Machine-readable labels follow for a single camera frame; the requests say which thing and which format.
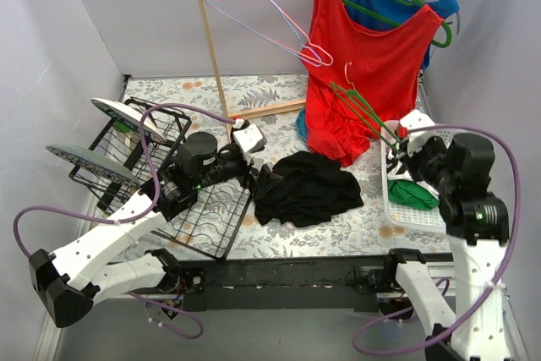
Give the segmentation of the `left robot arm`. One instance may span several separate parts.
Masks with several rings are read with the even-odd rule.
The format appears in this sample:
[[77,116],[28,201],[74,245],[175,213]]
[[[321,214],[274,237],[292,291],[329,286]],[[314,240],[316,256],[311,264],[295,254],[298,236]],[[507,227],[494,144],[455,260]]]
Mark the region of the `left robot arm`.
[[112,259],[187,210],[201,189],[234,178],[248,182],[252,155],[265,148],[266,138],[255,125],[232,135],[232,143],[218,148],[214,135],[191,134],[158,171],[158,179],[144,183],[101,224],[53,252],[38,249],[30,255],[32,286],[55,326],[71,326],[99,302],[133,290],[193,288],[195,274],[185,272],[166,249],[127,262]]

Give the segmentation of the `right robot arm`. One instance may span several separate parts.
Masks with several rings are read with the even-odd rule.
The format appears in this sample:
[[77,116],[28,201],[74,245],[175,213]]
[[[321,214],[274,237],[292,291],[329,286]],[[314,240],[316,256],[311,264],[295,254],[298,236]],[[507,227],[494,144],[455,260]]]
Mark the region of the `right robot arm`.
[[503,293],[496,272],[508,247],[509,214],[489,192],[495,151],[490,140],[457,133],[450,144],[429,131],[410,133],[400,158],[414,180],[439,194],[439,213],[455,270],[456,307],[451,309],[431,281],[428,266],[411,254],[393,254],[382,273],[392,291],[404,290],[427,339],[433,360],[509,360]]

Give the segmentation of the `black tank top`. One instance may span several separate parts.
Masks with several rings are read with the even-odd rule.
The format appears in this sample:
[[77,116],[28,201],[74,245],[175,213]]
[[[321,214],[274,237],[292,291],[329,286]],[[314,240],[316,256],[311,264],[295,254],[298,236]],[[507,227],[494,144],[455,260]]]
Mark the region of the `black tank top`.
[[310,227],[364,206],[358,180],[327,156],[298,151],[270,169],[283,181],[264,196],[252,192],[254,214],[262,225],[278,220]]

